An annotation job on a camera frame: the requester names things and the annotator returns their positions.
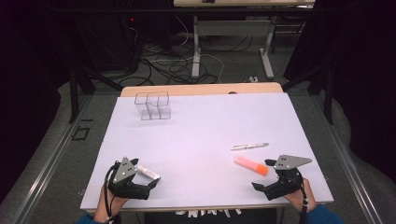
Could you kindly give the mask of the person's black printed shirt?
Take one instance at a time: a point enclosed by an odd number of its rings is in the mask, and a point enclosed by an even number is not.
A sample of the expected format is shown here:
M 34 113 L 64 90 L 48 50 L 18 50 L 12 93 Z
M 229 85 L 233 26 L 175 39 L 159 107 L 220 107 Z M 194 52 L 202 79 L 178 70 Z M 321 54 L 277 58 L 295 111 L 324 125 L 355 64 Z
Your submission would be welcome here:
M 146 213 L 145 224 L 276 224 L 277 211 L 232 209 Z

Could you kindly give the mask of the desk with white legs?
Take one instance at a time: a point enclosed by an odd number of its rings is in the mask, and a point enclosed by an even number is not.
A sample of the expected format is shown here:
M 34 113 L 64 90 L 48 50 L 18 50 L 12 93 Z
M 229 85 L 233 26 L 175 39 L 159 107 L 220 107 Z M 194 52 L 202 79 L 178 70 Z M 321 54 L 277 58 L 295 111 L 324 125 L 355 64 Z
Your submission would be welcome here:
M 194 9 L 309 9 L 316 0 L 174 0 L 175 7 Z M 266 42 L 260 49 L 262 64 L 267 78 L 275 77 L 269 60 L 269 51 L 275 33 L 277 16 L 269 16 L 266 21 L 230 21 L 200 20 L 193 17 L 193 42 L 194 55 L 192 76 L 198 77 L 200 73 L 199 63 L 203 54 L 199 40 L 204 35 L 247 35 L 265 36 Z

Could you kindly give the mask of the clear acrylic organizer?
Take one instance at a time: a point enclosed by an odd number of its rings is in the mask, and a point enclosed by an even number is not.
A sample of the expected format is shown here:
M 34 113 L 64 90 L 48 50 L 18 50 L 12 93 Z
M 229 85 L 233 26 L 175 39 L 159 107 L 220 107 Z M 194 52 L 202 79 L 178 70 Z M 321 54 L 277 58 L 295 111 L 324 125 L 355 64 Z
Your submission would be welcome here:
M 134 104 L 142 120 L 170 119 L 171 106 L 167 91 L 139 92 Z

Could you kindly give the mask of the black horizontal bar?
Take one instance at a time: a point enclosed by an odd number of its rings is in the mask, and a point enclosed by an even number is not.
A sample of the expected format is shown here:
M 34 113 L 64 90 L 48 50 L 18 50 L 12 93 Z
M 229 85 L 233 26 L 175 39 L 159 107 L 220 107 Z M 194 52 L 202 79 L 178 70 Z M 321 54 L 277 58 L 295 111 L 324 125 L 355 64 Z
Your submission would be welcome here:
M 87 9 L 87 8 L 57 8 L 49 11 L 69 14 L 131 14 L 131 15 L 187 15 L 187 16 L 218 16 L 228 14 L 242 15 L 310 15 L 314 9 L 303 8 L 171 8 L 171 9 Z

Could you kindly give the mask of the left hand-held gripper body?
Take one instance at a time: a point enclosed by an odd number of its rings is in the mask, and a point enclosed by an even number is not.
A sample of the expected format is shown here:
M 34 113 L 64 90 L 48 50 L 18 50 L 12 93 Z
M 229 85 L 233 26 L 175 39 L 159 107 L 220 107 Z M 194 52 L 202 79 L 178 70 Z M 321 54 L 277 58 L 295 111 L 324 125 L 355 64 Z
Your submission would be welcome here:
M 120 198 L 147 200 L 149 198 L 150 187 L 135 184 L 133 179 L 137 173 L 135 165 L 124 157 L 121 161 L 115 162 L 115 168 L 109 178 L 108 189 Z

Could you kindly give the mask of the black metal stand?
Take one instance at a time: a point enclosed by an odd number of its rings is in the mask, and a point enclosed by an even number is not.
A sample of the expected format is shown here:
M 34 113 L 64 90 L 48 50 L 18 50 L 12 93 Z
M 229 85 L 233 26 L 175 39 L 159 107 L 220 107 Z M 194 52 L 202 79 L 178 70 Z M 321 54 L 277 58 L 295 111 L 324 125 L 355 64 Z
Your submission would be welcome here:
M 333 124 L 332 121 L 332 95 L 333 95 L 333 79 L 334 79 L 334 67 L 332 65 L 316 66 L 309 70 L 305 74 L 297 77 L 292 81 L 288 81 L 282 85 L 282 90 L 286 91 L 291 87 L 303 82 L 306 79 L 313 78 L 313 81 L 308 87 L 310 95 L 318 95 L 321 90 L 325 91 L 324 103 L 323 103 L 323 114 L 326 120 Z
M 116 91 L 121 91 L 123 87 L 120 84 L 110 80 L 91 68 L 80 65 L 69 69 L 69 87 L 71 100 L 71 117 L 69 122 L 73 123 L 79 114 L 78 90 L 82 90 L 85 94 L 93 94 L 95 87 L 92 84 L 92 78 L 98 79 L 107 86 Z

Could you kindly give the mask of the white eraser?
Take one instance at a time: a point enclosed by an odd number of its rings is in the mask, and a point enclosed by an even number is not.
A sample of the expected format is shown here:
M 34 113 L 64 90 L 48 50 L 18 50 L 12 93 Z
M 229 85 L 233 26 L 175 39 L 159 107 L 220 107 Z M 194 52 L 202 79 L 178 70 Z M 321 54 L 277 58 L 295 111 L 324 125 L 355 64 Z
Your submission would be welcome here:
M 137 172 L 145 177 L 147 180 L 160 180 L 161 176 L 150 170 L 148 167 L 139 164 L 137 166 Z

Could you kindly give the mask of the person's left hand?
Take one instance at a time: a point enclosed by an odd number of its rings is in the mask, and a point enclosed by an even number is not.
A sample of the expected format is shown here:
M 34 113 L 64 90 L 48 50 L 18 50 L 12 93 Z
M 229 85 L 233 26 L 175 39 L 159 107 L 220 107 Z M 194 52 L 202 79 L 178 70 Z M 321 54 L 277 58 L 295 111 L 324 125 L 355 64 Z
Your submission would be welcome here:
M 115 197 L 107 187 L 102 187 L 93 220 L 106 223 L 107 219 L 116 216 L 127 202 L 128 198 Z

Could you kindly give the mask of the silver pen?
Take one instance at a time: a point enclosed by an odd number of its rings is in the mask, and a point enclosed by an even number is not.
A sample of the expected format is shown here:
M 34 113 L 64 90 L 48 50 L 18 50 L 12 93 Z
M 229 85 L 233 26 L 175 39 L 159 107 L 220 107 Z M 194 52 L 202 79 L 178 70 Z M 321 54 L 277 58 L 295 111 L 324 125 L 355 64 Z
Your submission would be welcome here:
M 268 147 L 268 146 L 269 146 L 269 143 L 256 143 L 256 144 L 238 145 L 238 146 L 233 146 L 231 148 L 231 151 L 248 150 L 248 149 Z

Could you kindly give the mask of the black computer tower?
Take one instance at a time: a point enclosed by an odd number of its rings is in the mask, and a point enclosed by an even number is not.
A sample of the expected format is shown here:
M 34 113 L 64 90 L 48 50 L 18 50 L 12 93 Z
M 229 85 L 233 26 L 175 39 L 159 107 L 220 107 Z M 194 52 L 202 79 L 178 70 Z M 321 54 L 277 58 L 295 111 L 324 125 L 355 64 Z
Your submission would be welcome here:
M 79 16 L 77 22 L 97 71 L 133 73 L 137 70 L 135 42 L 118 17 Z

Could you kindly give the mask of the orange highlighter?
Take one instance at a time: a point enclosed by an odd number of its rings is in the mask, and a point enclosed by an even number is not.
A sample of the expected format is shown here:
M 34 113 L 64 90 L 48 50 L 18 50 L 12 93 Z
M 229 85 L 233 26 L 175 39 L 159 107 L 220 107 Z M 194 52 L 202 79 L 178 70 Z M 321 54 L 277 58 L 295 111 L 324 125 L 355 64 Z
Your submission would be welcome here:
M 242 165 L 246 168 L 248 168 L 249 170 L 254 171 L 257 174 L 260 175 L 267 175 L 268 174 L 268 168 L 265 165 L 262 165 L 260 163 L 257 163 L 255 161 L 251 161 L 247 158 L 241 157 L 241 156 L 237 156 L 234 158 L 234 162 Z

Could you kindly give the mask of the aluminium floor rail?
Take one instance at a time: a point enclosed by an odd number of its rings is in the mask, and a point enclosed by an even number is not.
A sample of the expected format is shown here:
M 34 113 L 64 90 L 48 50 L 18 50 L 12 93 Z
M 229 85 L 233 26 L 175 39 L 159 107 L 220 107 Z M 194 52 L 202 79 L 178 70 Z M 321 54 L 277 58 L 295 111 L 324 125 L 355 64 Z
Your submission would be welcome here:
M 50 126 L 13 191 L 18 206 L 9 224 L 73 224 L 85 214 L 80 205 L 101 136 L 95 103 L 83 97 L 74 122 L 62 112 Z
M 324 122 L 324 125 L 327 128 L 333 143 L 335 144 L 335 154 L 337 155 L 338 160 L 343 167 L 349 186 L 351 187 L 368 224 L 383 224 L 382 219 L 377 213 L 366 187 L 361 181 L 357 167 L 350 157 L 346 146 L 343 144 L 334 125 L 330 124 L 324 115 L 324 105 L 322 104 L 320 97 L 318 95 L 314 95 L 311 97 L 311 99 L 316 110 L 319 112 L 319 115 Z

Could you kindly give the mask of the person's right hand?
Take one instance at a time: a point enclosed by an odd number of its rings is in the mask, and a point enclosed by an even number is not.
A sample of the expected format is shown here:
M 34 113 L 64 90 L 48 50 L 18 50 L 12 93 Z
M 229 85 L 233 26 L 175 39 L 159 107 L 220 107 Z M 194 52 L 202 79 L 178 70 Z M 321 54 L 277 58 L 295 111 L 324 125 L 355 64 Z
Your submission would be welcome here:
M 317 206 L 313 191 L 311 189 L 309 181 L 305 178 L 303 182 L 304 192 L 303 194 L 300 190 L 297 190 L 291 194 L 284 196 L 286 200 L 298 211 L 302 212 L 304 208 L 304 199 L 307 199 L 306 212 L 313 210 Z

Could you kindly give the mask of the white table sheet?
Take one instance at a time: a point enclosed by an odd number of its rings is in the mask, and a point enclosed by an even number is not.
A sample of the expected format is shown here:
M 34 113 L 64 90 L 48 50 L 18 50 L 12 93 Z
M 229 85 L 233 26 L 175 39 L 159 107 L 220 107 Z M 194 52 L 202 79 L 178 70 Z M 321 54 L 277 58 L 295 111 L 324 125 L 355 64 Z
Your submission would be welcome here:
M 140 211 L 196 208 L 248 208 L 281 205 L 251 184 L 270 185 L 275 170 L 257 174 L 234 162 L 242 156 L 255 162 L 292 155 L 315 157 L 285 93 L 173 96 L 171 118 L 142 120 L 134 98 L 116 102 L 81 208 L 98 202 L 107 170 L 124 157 L 161 176 L 147 200 L 125 206 Z M 268 147 L 231 151 L 233 146 L 269 143 Z

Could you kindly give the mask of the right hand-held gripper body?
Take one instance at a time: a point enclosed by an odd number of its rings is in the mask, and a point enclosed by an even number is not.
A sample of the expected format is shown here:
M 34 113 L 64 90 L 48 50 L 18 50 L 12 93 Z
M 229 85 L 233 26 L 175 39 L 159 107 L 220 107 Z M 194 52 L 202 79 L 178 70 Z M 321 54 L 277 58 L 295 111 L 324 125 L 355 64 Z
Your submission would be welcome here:
M 303 176 L 298 170 L 299 166 L 310 163 L 308 158 L 291 155 L 280 155 L 273 166 L 278 180 L 264 188 L 264 194 L 269 201 L 291 194 L 301 188 Z

